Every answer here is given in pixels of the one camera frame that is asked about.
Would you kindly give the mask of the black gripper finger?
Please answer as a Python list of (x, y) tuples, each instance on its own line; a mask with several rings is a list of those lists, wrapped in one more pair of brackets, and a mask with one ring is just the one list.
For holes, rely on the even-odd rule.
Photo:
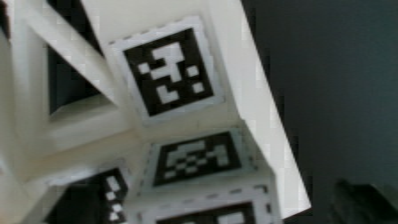
[(398, 208), (369, 184), (336, 182), (329, 224), (398, 224)]

